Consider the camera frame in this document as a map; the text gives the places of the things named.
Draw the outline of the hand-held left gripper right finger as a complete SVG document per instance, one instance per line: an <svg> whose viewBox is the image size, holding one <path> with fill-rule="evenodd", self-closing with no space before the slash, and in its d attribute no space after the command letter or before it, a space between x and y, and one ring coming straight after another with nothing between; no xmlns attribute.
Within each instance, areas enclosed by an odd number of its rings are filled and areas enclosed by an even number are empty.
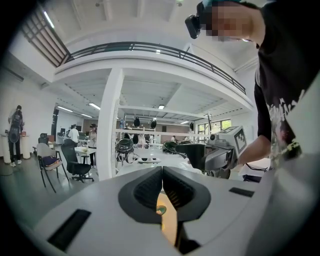
<svg viewBox="0 0 320 256"><path fill-rule="evenodd" d="M163 189L176 210L178 222L199 219L211 202L209 190L182 175L176 167L162 167Z"/></svg>

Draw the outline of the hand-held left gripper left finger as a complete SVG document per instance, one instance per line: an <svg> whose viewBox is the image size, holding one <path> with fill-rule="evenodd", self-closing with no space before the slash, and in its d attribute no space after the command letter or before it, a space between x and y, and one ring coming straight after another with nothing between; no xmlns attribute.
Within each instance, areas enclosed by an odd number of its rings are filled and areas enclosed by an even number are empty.
<svg viewBox="0 0 320 256"><path fill-rule="evenodd" d="M157 201L162 190L162 167L144 169L145 173L125 184L118 193L121 209L133 220L143 224L162 223Z"/></svg>

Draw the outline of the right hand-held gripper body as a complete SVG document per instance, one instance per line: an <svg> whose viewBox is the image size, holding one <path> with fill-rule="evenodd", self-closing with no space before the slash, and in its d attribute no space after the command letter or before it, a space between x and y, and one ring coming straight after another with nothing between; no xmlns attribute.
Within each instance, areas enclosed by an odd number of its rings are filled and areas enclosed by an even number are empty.
<svg viewBox="0 0 320 256"><path fill-rule="evenodd" d="M211 134L205 145L204 174L228 179L237 166L239 156L247 148L243 126L230 126Z"/></svg>

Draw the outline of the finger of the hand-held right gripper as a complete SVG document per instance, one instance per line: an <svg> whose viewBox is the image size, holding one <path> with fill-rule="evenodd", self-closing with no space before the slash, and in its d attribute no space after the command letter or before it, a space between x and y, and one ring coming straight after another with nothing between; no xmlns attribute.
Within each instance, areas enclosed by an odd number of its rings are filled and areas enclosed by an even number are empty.
<svg viewBox="0 0 320 256"><path fill-rule="evenodd" d="M205 170L206 157L213 152L213 147L205 144L178 144L175 147L177 153L185 154L193 168Z"/></svg>

